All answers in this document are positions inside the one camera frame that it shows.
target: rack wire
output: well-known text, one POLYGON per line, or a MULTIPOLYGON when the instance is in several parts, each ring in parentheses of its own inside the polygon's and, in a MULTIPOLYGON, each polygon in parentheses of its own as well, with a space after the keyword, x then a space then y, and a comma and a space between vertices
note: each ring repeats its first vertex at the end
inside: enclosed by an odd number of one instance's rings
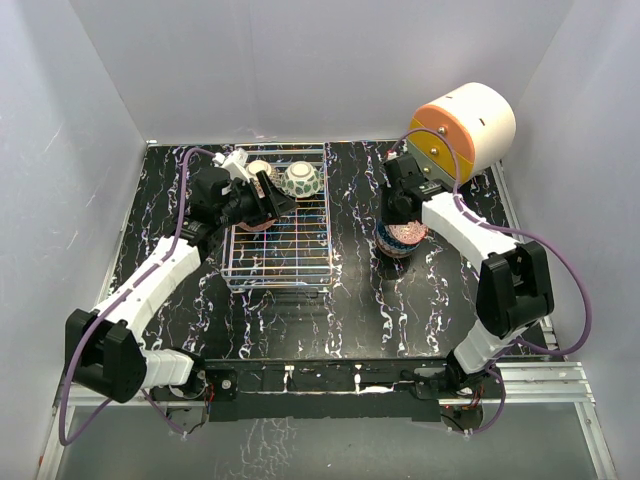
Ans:
POLYGON ((294 212, 262 232, 227 229, 221 275, 232 293, 256 288, 295 288, 326 293, 331 285, 331 232, 324 149, 249 151, 249 161, 269 162, 281 174, 305 160, 324 176, 322 190, 299 199, 294 212))

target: metal wire rack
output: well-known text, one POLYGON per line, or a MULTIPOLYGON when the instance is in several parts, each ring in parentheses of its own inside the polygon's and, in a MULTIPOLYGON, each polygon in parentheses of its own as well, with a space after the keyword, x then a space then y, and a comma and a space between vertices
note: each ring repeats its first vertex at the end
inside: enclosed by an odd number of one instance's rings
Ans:
POLYGON ((324 293, 331 285, 331 232, 324 149, 249 151, 283 173, 305 160, 324 175, 320 193, 297 200, 294 212, 262 232, 227 229, 221 275, 233 293, 255 288, 296 288, 324 293))

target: white wall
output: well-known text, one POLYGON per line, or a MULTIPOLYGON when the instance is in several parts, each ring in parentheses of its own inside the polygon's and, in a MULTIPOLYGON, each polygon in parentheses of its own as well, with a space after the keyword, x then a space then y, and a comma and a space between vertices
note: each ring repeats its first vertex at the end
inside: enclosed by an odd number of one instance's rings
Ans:
POLYGON ((71 0, 145 139, 391 138, 468 81, 520 99, 572 0, 71 0))
MULTIPOLYGON (((595 323, 576 357, 622 479, 640 470, 640 4, 576 2, 516 109, 504 162, 523 226, 562 248, 593 295, 595 323)), ((561 345, 584 322, 577 289, 553 270, 561 345)))
POLYGON ((94 305, 143 148, 68 2, 0 2, 2 478, 36 472, 64 323, 94 305))

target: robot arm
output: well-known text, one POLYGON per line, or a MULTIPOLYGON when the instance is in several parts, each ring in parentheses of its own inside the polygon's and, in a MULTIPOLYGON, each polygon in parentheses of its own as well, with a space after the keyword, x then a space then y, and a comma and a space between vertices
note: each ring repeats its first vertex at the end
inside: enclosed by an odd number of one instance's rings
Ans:
POLYGON ((544 248, 466 218, 441 182, 425 178, 411 155, 385 163, 389 185, 382 191, 382 221, 401 224, 419 220, 442 235, 480 279, 478 319, 466 338, 447 357, 448 387, 458 390, 485 374, 512 342, 553 310, 553 293, 544 248))
POLYGON ((73 380, 124 403, 140 388, 196 382, 197 358, 176 349, 145 350, 142 335, 177 286, 219 245, 224 228, 277 218, 295 208, 264 172, 263 195, 246 176, 236 152, 222 168, 201 169, 192 182, 189 213, 176 233, 163 237, 133 275, 91 312, 76 310, 65 328, 67 366, 87 329, 100 319, 73 372, 73 380))

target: marble countertop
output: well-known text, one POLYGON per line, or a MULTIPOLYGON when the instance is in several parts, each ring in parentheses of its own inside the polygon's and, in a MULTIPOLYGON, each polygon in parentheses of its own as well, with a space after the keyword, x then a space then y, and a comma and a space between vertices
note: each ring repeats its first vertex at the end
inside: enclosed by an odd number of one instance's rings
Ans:
MULTIPOLYGON (((209 359, 445 356, 476 319, 477 275, 432 231, 410 259, 392 260, 376 249, 372 232, 380 198, 377 186, 390 146, 373 141, 324 145, 334 266, 329 293, 296 295, 273 289, 231 294, 220 275, 220 249, 160 308, 145 332, 146 348, 175 346, 209 359)), ((147 150, 112 288, 174 228, 178 161, 185 148, 147 150)), ((203 148, 229 152, 233 145, 203 148)), ((190 175, 205 162, 210 160, 194 156, 190 175)), ((506 225, 490 171, 466 184, 462 194, 478 214, 506 225)), ((527 338, 544 342, 539 327, 527 338)), ((518 348, 514 354, 528 353, 518 348)))

